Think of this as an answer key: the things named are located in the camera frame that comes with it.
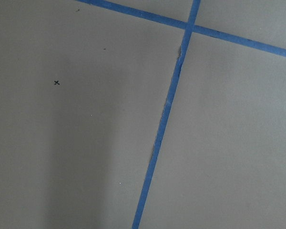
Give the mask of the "brown paper table cover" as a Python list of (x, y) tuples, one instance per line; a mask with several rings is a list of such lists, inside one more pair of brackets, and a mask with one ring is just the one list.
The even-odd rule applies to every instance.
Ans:
[(0, 229), (286, 229), (286, 0), (0, 0)]

